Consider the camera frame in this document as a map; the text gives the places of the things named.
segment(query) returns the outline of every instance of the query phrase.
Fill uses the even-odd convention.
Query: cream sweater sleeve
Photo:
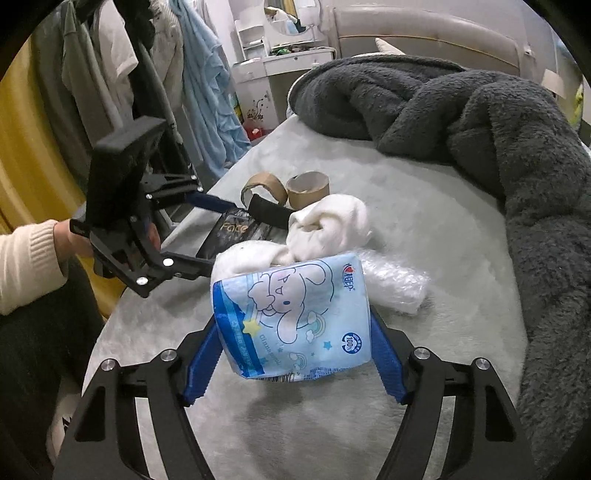
[[[8,315],[66,283],[53,244],[56,223],[48,220],[0,235],[0,314]]]

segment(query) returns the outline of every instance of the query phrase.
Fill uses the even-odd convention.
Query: human hand
[[[148,225],[147,234],[148,239],[154,248],[160,251],[160,236],[158,234],[158,229],[153,223]],[[55,225],[53,228],[53,243],[59,263],[62,263],[75,255],[80,257],[93,256],[90,240],[83,236],[72,233],[70,231],[69,220],[64,220]]]

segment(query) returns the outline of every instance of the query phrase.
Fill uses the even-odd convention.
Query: white cabinet
[[[237,63],[232,67],[232,79],[244,120],[250,119],[269,132],[285,121],[287,92],[299,75],[335,56],[329,47],[264,57]]]

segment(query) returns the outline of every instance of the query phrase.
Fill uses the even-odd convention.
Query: wrist
[[[56,249],[56,257],[59,263],[65,262],[74,255],[72,242],[70,241],[70,221],[58,222],[53,227],[53,244]]]

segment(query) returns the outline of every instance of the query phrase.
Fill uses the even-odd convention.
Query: clear plastic wrap
[[[369,301],[415,315],[427,296],[429,278],[374,250],[355,252],[361,260]]]

